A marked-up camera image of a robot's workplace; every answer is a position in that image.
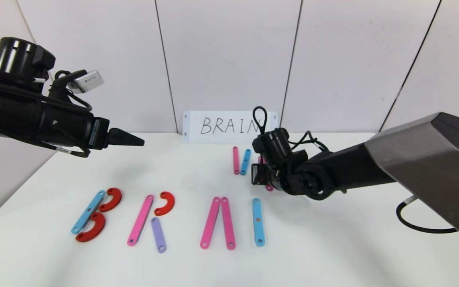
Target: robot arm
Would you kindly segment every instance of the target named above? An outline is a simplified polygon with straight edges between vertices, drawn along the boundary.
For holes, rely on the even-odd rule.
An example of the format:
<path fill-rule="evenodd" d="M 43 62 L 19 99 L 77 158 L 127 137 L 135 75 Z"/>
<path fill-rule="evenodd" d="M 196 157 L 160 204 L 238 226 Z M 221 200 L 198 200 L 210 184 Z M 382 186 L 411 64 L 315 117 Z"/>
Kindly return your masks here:
<path fill-rule="evenodd" d="M 0 136 L 80 157 L 108 145 L 144 145 L 120 129 L 108 131 L 109 120 L 94 117 L 91 106 L 74 95 L 104 83 L 97 71 L 58 71 L 49 96 L 42 96 L 55 61 L 41 46 L 18 38 L 0 40 Z"/>
<path fill-rule="evenodd" d="M 264 132 L 253 149 L 266 165 L 253 165 L 253 184 L 271 184 L 291 195 L 324 200 L 334 191 L 397 181 L 414 195 L 401 203 L 403 224 L 419 231 L 459 231 L 459 118 L 436 113 L 373 136 L 339 152 L 308 159 L 293 152 L 284 128 Z M 405 222 L 400 212 L 419 198 L 455 229 L 433 230 Z"/>

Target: power cord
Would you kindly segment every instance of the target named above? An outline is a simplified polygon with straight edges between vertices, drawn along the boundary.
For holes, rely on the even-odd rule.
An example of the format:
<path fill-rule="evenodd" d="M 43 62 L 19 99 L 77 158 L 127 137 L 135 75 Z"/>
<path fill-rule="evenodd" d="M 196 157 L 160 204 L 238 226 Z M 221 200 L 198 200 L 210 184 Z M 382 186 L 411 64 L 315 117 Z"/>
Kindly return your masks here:
<path fill-rule="evenodd" d="M 311 131 L 306 131 L 306 133 L 304 133 L 304 136 L 302 136 L 302 138 L 298 142 L 290 142 L 290 141 L 288 141 L 288 142 L 293 145 L 292 150 L 295 149 L 296 147 L 298 147 L 299 145 L 314 144 L 322 152 L 329 151 L 327 146 L 324 145 L 322 142 L 320 142 L 318 140 L 318 138 L 313 138 L 313 136 L 311 135 Z"/>
<path fill-rule="evenodd" d="M 65 130 L 61 129 L 56 124 L 57 123 L 55 123 L 53 125 L 54 129 L 59 130 L 64 135 L 66 135 L 69 139 L 73 140 L 76 145 L 79 145 L 79 141 L 77 139 L 75 139 L 73 136 L 68 134 Z M 0 129 L 0 134 L 2 134 L 4 136 L 7 136 L 8 138 L 13 138 L 14 140 L 18 140 L 20 142 L 25 142 L 26 144 L 36 145 L 37 147 L 45 147 L 46 149 L 52 149 L 53 151 L 60 151 L 60 152 L 64 152 L 64 153 L 69 153 L 71 155 L 75 155 L 75 156 L 79 156 L 79 157 L 88 157 L 88 155 L 91 152 L 89 149 L 84 149 L 82 147 L 80 147 L 80 149 L 83 152 L 71 151 L 69 149 L 64 149 L 62 147 L 56 147 L 55 145 L 51 145 L 49 143 L 42 142 L 40 140 L 35 140 L 33 138 L 28 138 L 28 137 L 25 137 L 25 136 L 21 136 L 21 135 L 19 135 L 17 133 L 13 133 L 13 132 L 10 132 L 10 131 L 4 130 L 4 129 Z"/>
<path fill-rule="evenodd" d="M 59 70 L 59 71 L 57 71 L 57 72 L 54 74 L 54 79 L 55 79 L 55 80 L 58 80 L 58 79 L 60 78 L 61 75 L 66 75 L 66 76 L 67 76 L 67 75 L 69 75 L 69 74 L 71 74 L 70 71 Z M 88 104 L 88 103 L 85 102 L 84 100 L 81 100 L 78 96 L 76 96 L 76 95 L 72 92 L 71 89 L 67 89 L 67 88 L 65 88 L 65 89 L 66 89 L 66 93 L 67 93 L 67 95 L 68 95 L 69 97 L 71 97 L 73 100 L 75 100 L 76 102 L 80 103 L 81 105 L 85 106 L 85 107 L 86 107 L 86 110 L 87 110 L 88 112 L 91 112 L 91 110 L 92 110 L 93 108 L 91 107 L 90 104 Z"/>
<path fill-rule="evenodd" d="M 258 122 L 258 120 L 256 119 L 256 111 L 257 110 L 262 110 L 263 113 L 265 114 L 265 120 L 263 121 L 263 126 L 261 126 L 260 123 Z M 265 126 L 267 125 L 267 110 L 262 106 L 255 107 L 255 109 L 253 109 L 253 120 L 255 120 L 256 125 L 260 129 L 260 133 L 261 134 L 265 134 Z"/>
<path fill-rule="evenodd" d="M 4 72 L 0 71 L 0 76 L 7 77 L 12 79 L 11 75 L 7 76 Z M 67 103 L 62 100 L 56 100 L 55 98 L 49 98 L 47 96 L 42 96 L 41 94 L 22 90 L 16 87 L 8 86 L 8 85 L 1 85 L 0 84 L 0 91 L 18 94 L 20 96 L 25 96 L 26 98 L 31 98 L 33 100 L 39 100 L 44 103 L 49 103 L 51 105 L 61 107 L 62 109 L 70 110 L 70 111 L 87 111 L 87 108 L 81 107 L 78 105 L 73 105 L 72 103 Z"/>
<path fill-rule="evenodd" d="M 262 110 L 263 113 L 265 114 L 265 120 L 263 121 L 263 125 L 262 126 L 260 125 L 260 123 L 256 119 L 256 111 L 257 110 Z M 264 107 L 262 107 L 262 106 L 255 107 L 255 109 L 253 110 L 253 120 L 255 121 L 256 125 L 260 129 L 260 133 L 262 135 L 265 134 L 265 126 L 267 125 L 267 111 L 266 111 L 266 109 Z M 324 145 L 322 142 L 320 142 L 318 140 L 318 138 L 313 138 L 313 136 L 311 134 L 311 131 L 306 131 L 306 133 L 304 134 L 304 136 L 302 136 L 302 138 L 299 140 L 299 142 L 290 142 L 290 141 L 288 141 L 288 143 L 293 145 L 292 150 L 295 149 L 296 147 L 298 147 L 299 145 L 315 144 L 319 149 L 321 149 L 322 152 L 329 151 L 327 146 Z"/>
<path fill-rule="evenodd" d="M 401 223 L 403 223 L 406 227 L 410 227 L 411 229 L 425 232 L 425 233 L 435 233 L 435 234 L 444 234 L 444 233 L 453 233 L 457 232 L 455 228 L 448 228 L 448 229 L 431 229 L 431 228 L 425 228 L 425 227 L 419 227 L 417 225 L 413 225 L 412 223 L 407 222 L 406 220 L 401 217 L 401 211 L 407 206 L 408 204 L 414 202 L 417 199 L 415 195 L 407 198 L 405 201 L 400 203 L 398 207 L 396 208 L 396 215 L 398 219 L 400 220 Z"/>

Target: panel seam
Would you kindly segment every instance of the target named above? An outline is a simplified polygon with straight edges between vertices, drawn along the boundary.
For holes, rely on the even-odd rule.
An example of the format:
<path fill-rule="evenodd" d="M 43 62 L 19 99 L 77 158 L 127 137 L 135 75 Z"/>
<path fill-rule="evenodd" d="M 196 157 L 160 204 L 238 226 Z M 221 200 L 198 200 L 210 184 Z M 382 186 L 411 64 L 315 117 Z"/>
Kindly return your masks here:
<path fill-rule="evenodd" d="M 408 76 L 410 75 L 410 72 L 412 71 L 412 68 L 414 67 L 414 64 L 416 63 L 416 60 L 417 60 L 417 56 L 419 56 L 419 53 L 421 52 L 421 49 L 422 49 L 422 46 L 424 45 L 424 42 L 426 41 L 426 38 L 428 36 L 428 33 L 430 32 L 430 29 L 432 28 L 432 24 L 433 24 L 433 21 L 435 20 L 435 16 L 437 16 L 437 12 L 439 12 L 439 7 L 440 7 L 440 4 L 442 3 L 442 0 L 439 0 L 439 5 L 437 5 L 437 9 L 435 9 L 435 13 L 433 14 L 433 18 L 432 18 L 432 21 L 430 22 L 430 25 L 428 26 L 428 30 L 426 31 L 426 34 L 424 34 L 424 38 L 421 42 L 421 46 L 419 47 L 419 49 L 417 50 L 417 54 L 416 56 L 414 57 L 414 60 L 412 62 L 412 65 L 410 65 L 410 69 L 408 69 L 408 73 L 406 73 L 406 76 L 405 76 L 405 79 L 403 80 L 403 83 L 401 84 L 401 87 L 396 95 L 396 97 L 394 98 L 394 102 L 392 103 L 392 105 L 390 106 L 390 109 L 389 111 L 387 112 L 387 116 L 386 118 L 384 119 L 384 122 L 382 122 L 382 125 L 380 126 L 380 129 L 379 129 L 379 132 L 382 131 L 382 129 L 384 128 L 384 125 L 386 124 L 386 121 L 388 119 L 388 117 L 390 116 L 390 112 L 392 111 L 394 105 L 396 104 L 398 98 L 399 98 L 399 95 L 401 94 L 401 91 L 403 90 L 403 87 L 405 86 L 405 83 L 406 83 L 406 80 L 408 79 Z"/>
<path fill-rule="evenodd" d="M 293 39 L 293 49 L 292 49 L 292 57 L 290 59 L 290 68 L 288 69 L 288 78 L 286 79 L 286 90 L 284 91 L 284 100 L 282 102 L 282 110 L 281 110 L 281 120 L 279 121 L 279 127 L 282 126 L 282 119 L 284 118 L 284 107 L 286 106 L 286 95 L 288 94 L 288 85 L 290 84 L 290 75 L 292 72 L 292 65 L 293 65 L 293 55 L 295 54 L 295 44 L 297 44 L 297 34 L 298 34 L 298 27 L 300 24 L 300 15 L 302 14 L 302 4 L 304 0 L 300 0 L 300 8 L 298 11 L 298 18 L 297 18 L 297 28 L 295 29 L 295 38 Z"/>
<path fill-rule="evenodd" d="M 161 35 L 162 54 L 164 55 L 164 65 L 166 65 L 166 75 L 167 75 L 167 83 L 168 83 L 168 86 L 169 86 L 169 96 L 171 97 L 171 106 L 173 106 L 173 117 L 175 118 L 175 127 L 177 128 L 177 133 L 178 133 L 177 113 L 175 112 L 175 103 L 173 101 L 173 92 L 171 91 L 171 80 L 169 80 L 169 69 L 167 67 L 166 49 L 164 49 L 164 39 L 162 38 L 162 28 L 161 28 L 161 21 L 160 21 L 160 18 L 159 18 L 159 7 L 157 6 L 157 0 L 155 0 L 155 11 L 157 13 L 157 22 L 159 24 L 159 34 Z"/>

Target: blue bar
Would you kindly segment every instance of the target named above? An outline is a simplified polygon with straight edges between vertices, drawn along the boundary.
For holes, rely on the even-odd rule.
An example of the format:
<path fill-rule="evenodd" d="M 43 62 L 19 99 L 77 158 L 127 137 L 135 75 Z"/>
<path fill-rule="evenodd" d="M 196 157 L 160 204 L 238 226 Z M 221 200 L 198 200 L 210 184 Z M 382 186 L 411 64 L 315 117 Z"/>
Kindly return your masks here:
<path fill-rule="evenodd" d="M 91 200 L 90 205 L 86 207 L 82 215 L 79 217 L 79 220 L 75 223 L 75 225 L 72 227 L 71 232 L 73 234 L 77 234 L 80 232 L 81 229 L 84 228 L 86 223 L 88 223 L 88 220 L 90 219 L 91 214 L 93 214 L 97 208 L 100 202 L 102 202 L 102 199 L 104 199 L 104 195 L 106 194 L 106 191 L 99 191 L 97 195 Z"/>
<path fill-rule="evenodd" d="M 261 213 L 261 200 L 253 199 L 253 225 L 255 227 L 255 243 L 257 246 L 265 245 L 265 232 L 263 229 L 263 217 Z"/>
<path fill-rule="evenodd" d="M 247 173 L 247 167 L 249 167 L 249 160 L 251 159 L 251 150 L 246 149 L 244 155 L 244 161 L 242 162 L 242 169 L 240 170 L 241 175 L 245 175 Z"/>

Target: pink bar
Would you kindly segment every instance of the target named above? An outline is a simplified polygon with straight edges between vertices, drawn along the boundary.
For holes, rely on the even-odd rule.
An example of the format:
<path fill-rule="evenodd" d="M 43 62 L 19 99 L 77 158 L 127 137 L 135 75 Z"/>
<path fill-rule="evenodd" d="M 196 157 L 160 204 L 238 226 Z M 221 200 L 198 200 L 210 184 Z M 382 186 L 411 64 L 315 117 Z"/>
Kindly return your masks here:
<path fill-rule="evenodd" d="M 233 233 L 233 222 L 231 221 L 230 203 L 227 197 L 221 198 L 222 222 L 224 223 L 224 235 L 226 236 L 226 247 L 230 250 L 237 247 L 235 233 Z"/>
<path fill-rule="evenodd" d="M 208 212 L 208 218 L 206 219 L 203 235 L 201 236 L 201 242 L 199 243 L 202 249 L 208 249 L 210 246 L 210 241 L 212 240 L 212 233 L 214 232 L 215 220 L 217 219 L 217 214 L 219 213 L 220 204 L 221 199 L 214 197 L 212 200 L 212 205 L 210 206 L 210 211 Z"/>
<path fill-rule="evenodd" d="M 263 160 L 263 162 L 262 162 L 261 156 L 259 156 L 259 157 L 258 157 L 258 162 L 259 162 L 260 164 L 263 164 L 263 163 L 265 163 L 265 160 Z M 272 185 L 270 185 L 270 184 L 265 185 L 265 188 L 266 188 L 266 190 L 268 190 L 268 191 L 273 191 L 273 190 L 274 190 L 274 187 L 273 187 Z"/>
<path fill-rule="evenodd" d="M 143 230 L 144 223 L 146 222 L 146 218 L 148 217 L 148 213 L 150 212 L 151 204 L 153 203 L 153 195 L 147 195 L 146 199 L 143 202 L 143 206 L 139 211 L 137 219 L 135 220 L 134 226 L 131 231 L 131 235 L 129 236 L 129 240 L 127 240 L 127 245 L 134 246 L 139 240 L 139 236 L 141 235 L 141 231 Z"/>
<path fill-rule="evenodd" d="M 240 174 L 240 164 L 238 162 L 238 147 L 233 147 L 233 173 Z"/>

